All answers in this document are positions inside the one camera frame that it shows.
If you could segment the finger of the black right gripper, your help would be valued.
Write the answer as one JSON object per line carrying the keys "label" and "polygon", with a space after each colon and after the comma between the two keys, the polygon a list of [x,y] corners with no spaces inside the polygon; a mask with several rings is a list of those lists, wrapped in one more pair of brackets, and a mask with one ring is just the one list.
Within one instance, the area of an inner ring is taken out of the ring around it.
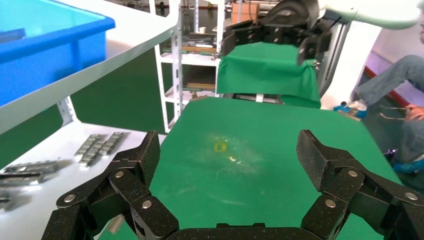
{"label": "finger of the black right gripper", "polygon": [[220,43],[220,55],[227,56],[235,47],[265,42],[275,32],[276,23],[246,20],[226,27]]}
{"label": "finger of the black right gripper", "polygon": [[329,50],[332,33],[325,23],[316,23],[309,29],[299,25],[291,29],[291,34],[292,44],[297,47],[296,63],[299,66]]}

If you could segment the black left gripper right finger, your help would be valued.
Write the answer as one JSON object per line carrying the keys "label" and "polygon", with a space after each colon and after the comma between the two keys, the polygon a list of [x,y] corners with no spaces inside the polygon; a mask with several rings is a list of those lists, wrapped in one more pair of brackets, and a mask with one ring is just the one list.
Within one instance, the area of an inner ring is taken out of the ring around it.
{"label": "black left gripper right finger", "polygon": [[321,240],[334,240],[349,216],[362,218],[386,240],[424,237],[424,197],[366,169],[348,151],[322,144],[301,130],[297,158],[320,196],[301,227]]}

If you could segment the bystander's bare hand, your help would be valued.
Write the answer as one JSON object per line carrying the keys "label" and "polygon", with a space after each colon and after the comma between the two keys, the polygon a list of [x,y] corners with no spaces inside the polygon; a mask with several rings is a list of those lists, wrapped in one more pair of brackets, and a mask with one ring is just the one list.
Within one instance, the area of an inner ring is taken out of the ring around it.
{"label": "bystander's bare hand", "polygon": [[406,115],[405,115],[405,119],[408,121],[412,121],[412,120],[423,120],[424,119],[424,107],[423,106],[417,106],[417,105],[407,105],[406,106]]}

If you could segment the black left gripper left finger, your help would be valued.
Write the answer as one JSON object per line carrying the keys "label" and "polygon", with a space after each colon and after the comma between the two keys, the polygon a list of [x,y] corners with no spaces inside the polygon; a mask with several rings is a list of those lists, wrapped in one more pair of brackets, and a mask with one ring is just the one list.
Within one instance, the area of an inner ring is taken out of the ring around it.
{"label": "black left gripper left finger", "polygon": [[159,135],[148,131],[139,146],[118,152],[102,173],[60,196],[41,238],[92,240],[122,215],[138,239],[166,240],[179,222],[149,189],[159,160]]}

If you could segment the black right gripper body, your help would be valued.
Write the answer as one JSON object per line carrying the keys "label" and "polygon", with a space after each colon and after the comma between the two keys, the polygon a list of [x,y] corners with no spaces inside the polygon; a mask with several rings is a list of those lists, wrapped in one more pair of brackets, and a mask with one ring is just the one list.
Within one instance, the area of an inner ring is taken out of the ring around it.
{"label": "black right gripper body", "polygon": [[261,19],[264,33],[327,34],[318,0],[282,0]]}

